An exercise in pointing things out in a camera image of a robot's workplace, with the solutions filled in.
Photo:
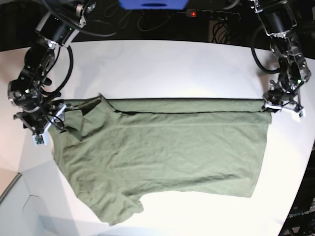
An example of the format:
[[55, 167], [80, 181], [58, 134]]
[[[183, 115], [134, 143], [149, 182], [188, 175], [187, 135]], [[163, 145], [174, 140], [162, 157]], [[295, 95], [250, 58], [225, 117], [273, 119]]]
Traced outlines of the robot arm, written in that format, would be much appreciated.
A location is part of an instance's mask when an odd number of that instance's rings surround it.
[[[36, 38], [24, 57], [24, 66], [17, 79], [10, 81], [7, 97], [12, 105], [21, 109], [14, 114], [24, 129], [31, 131], [35, 141], [44, 143], [44, 135], [54, 126], [64, 130], [61, 119], [65, 104], [56, 99], [68, 82], [74, 65], [71, 42], [82, 32], [90, 13], [96, 6], [94, 0], [44, 0], [48, 12], [35, 28]], [[58, 60], [61, 48], [69, 55], [69, 68], [63, 82], [54, 90], [46, 91], [52, 81], [50, 70]]]
[[[257, 66], [266, 74], [278, 75], [270, 80], [269, 90], [264, 93], [262, 109], [271, 113], [288, 111], [299, 118], [305, 116], [301, 105], [300, 88], [311, 78], [311, 71], [302, 52], [300, 40], [294, 28], [297, 21], [286, 0], [254, 0], [252, 9], [261, 25], [252, 37], [251, 51]], [[255, 52], [255, 40], [260, 31], [270, 38], [270, 50], [277, 58], [279, 68], [267, 69]]]

